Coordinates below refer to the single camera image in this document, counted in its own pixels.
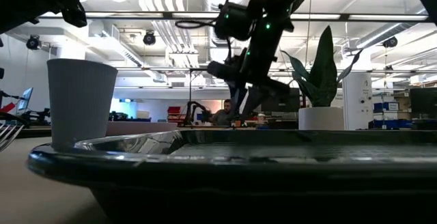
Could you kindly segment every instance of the snake plant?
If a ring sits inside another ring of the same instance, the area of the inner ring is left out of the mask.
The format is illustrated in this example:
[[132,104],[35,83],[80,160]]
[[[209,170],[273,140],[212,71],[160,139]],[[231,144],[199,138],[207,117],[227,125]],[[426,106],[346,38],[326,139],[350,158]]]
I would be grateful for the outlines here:
[[313,107],[329,107],[335,95],[337,94],[337,86],[339,82],[345,78],[352,66],[359,60],[360,50],[348,66],[339,76],[337,76],[337,67],[334,62],[334,44],[333,33],[328,26],[319,40],[319,45],[313,67],[310,72],[305,70],[302,62],[285,53],[293,66],[293,79],[299,84],[299,88],[304,95],[311,101]]

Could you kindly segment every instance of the fork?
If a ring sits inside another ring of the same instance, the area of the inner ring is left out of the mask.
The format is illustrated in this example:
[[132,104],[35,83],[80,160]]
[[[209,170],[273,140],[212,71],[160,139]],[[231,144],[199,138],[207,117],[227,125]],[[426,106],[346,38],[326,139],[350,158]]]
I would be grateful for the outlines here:
[[12,128],[11,125],[5,127],[5,124],[2,124],[0,126],[0,152],[4,151],[15,140],[24,127],[25,125],[15,125]]

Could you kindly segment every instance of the security camera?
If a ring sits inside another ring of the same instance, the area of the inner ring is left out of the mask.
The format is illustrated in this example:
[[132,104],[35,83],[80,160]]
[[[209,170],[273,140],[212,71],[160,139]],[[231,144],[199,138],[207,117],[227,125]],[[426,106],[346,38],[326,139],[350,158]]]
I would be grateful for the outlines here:
[[30,36],[30,39],[26,43],[26,47],[33,51],[40,50],[42,47],[40,36]]
[[153,31],[153,30],[147,30],[145,32],[145,36],[143,39],[143,42],[145,45],[151,46],[151,45],[155,44],[156,38],[155,38],[154,34],[155,34],[155,31]]
[[383,47],[385,47],[385,48],[395,47],[395,46],[397,46],[397,39],[396,39],[396,37],[393,36],[392,38],[390,38],[390,39],[384,41],[384,42],[382,43],[382,45],[383,45]]

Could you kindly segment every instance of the office room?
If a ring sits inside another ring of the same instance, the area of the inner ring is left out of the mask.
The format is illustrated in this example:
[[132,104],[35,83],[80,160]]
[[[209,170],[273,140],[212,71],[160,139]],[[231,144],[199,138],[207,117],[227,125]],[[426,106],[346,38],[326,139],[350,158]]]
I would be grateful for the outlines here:
[[2,5],[0,223],[433,197],[433,1]]

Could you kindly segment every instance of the computer monitor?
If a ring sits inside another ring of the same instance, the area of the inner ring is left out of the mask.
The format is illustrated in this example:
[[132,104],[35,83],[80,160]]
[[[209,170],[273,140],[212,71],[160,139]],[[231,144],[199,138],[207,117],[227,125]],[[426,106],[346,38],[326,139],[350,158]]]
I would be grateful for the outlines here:
[[269,97],[261,103],[261,110],[267,112],[298,112],[300,109],[300,92],[291,88],[289,96]]
[[32,96],[32,91],[33,91],[33,87],[29,88],[28,90],[26,90],[23,93],[22,98],[24,98],[24,100],[20,100],[20,102],[18,103],[18,110],[19,111],[25,110],[29,106],[29,100],[30,100],[30,97]]
[[411,112],[437,115],[437,87],[410,89]]

